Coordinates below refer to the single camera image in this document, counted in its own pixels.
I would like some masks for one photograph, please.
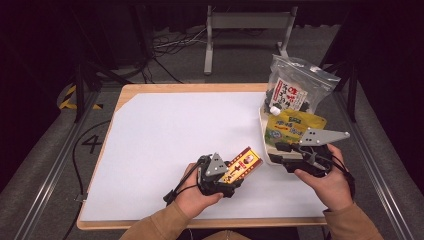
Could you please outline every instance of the transparent resealable bag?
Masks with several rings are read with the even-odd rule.
[[[264,110],[314,113],[318,103],[336,87],[340,78],[300,58],[273,55]]]

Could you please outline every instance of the sleeve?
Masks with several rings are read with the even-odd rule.
[[[121,237],[130,239],[177,239],[187,227],[190,219],[175,202],[131,226]]]
[[[378,232],[374,223],[360,209],[356,203],[351,206],[335,211],[324,211],[328,228],[335,240],[381,240],[383,237]]]

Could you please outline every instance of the white bottle cap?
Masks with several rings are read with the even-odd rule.
[[[281,113],[281,110],[276,107],[276,106],[272,106],[271,109],[269,109],[269,111],[272,113],[272,115],[274,116],[278,116]]]

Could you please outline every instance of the hand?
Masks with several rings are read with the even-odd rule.
[[[331,144],[327,144],[327,146],[333,156],[343,162],[340,149]],[[333,166],[330,173],[322,178],[314,177],[300,169],[296,169],[294,173],[300,180],[315,190],[318,198],[330,211],[341,210],[353,204],[349,185],[342,171],[338,168]]]
[[[185,170],[184,176],[194,166],[194,163],[190,163]],[[187,178],[184,184],[177,191],[181,191],[186,187],[191,187],[180,194],[178,194],[175,202],[184,212],[184,214],[192,219],[197,217],[205,208],[217,203],[221,198],[224,197],[223,193],[215,193],[210,196],[204,196],[199,188],[197,187],[197,169]]]

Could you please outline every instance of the yellow pouch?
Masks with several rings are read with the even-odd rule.
[[[275,147],[277,142],[299,142],[305,131],[310,128],[323,129],[327,120],[320,116],[286,109],[278,116],[272,114],[268,117],[265,129],[265,142]]]

